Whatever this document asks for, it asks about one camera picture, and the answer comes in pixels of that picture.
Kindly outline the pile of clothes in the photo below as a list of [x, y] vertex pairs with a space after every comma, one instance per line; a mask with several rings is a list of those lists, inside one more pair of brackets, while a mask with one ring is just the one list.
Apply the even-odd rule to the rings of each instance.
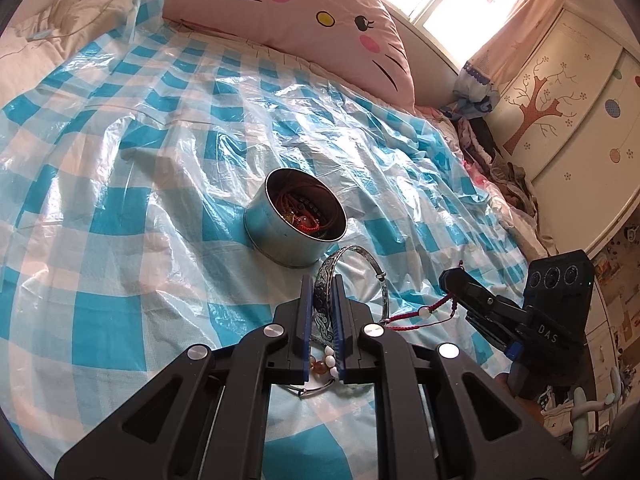
[[434, 121], [472, 182], [488, 193], [489, 207], [525, 258], [550, 255], [553, 240], [541, 233], [533, 185], [522, 167], [503, 158], [485, 119], [451, 119], [435, 110]]

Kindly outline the white wardrobe with tree decal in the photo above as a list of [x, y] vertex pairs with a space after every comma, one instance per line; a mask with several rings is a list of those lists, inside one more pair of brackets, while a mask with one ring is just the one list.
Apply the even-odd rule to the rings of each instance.
[[487, 117], [560, 252], [595, 254], [639, 205], [639, 61], [563, 11]]

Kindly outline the round silver metal tin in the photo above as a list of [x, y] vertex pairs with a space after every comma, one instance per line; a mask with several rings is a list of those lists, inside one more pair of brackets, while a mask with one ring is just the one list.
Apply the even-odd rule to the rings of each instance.
[[281, 266], [306, 268], [345, 234], [347, 216], [335, 194], [299, 169], [273, 170], [244, 211], [255, 248]]

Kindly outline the pink cat face pillow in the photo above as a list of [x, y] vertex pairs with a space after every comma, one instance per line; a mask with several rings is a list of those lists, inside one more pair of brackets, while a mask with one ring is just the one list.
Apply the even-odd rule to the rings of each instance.
[[412, 110], [406, 50], [381, 0], [164, 0], [168, 20], [264, 44]]

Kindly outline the blue white checkered plastic sheet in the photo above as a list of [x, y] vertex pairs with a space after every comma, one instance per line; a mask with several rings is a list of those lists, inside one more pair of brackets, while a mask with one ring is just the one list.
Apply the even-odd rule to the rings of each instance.
[[1, 407], [46, 471], [191, 344], [238, 342], [299, 291], [247, 237], [272, 170], [343, 205], [407, 312], [463, 264], [520, 299], [527, 263], [442, 133], [134, 0], [1, 111]]

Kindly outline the pink patterned curtain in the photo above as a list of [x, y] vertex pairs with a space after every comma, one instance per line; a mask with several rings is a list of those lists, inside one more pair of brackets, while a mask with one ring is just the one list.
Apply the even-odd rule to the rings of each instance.
[[506, 24], [469, 58], [454, 84], [454, 102], [440, 110], [452, 120], [492, 112], [535, 51], [565, 0], [518, 0]]

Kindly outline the cream quilted duvet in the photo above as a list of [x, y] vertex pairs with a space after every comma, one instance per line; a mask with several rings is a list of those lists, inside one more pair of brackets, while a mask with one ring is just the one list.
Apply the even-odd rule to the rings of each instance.
[[34, 86], [89, 42], [128, 20], [134, 0], [55, 0], [1, 35], [1, 84]]

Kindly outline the engraved silver bangle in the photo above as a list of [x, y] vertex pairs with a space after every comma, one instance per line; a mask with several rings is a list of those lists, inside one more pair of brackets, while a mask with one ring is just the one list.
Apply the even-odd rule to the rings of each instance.
[[314, 281], [314, 292], [312, 293], [312, 322], [314, 322], [314, 332], [311, 333], [310, 339], [313, 344], [323, 350], [322, 359], [316, 359], [310, 356], [310, 369], [320, 377], [328, 376], [328, 379], [321, 385], [315, 387], [309, 386], [293, 386], [286, 385], [283, 389], [289, 393], [295, 394], [299, 399], [307, 399], [316, 394], [322, 393], [324, 390], [332, 387], [339, 379], [340, 375], [337, 371], [335, 346], [333, 342], [334, 328], [332, 321], [332, 281], [336, 275], [336, 267], [341, 258], [352, 252], [363, 258], [363, 260], [371, 267], [375, 278], [380, 284], [381, 295], [383, 299], [382, 318], [390, 316], [390, 294], [386, 280], [386, 272], [378, 263], [373, 255], [366, 248], [358, 245], [349, 245], [338, 248], [331, 255], [326, 257], [322, 262]]

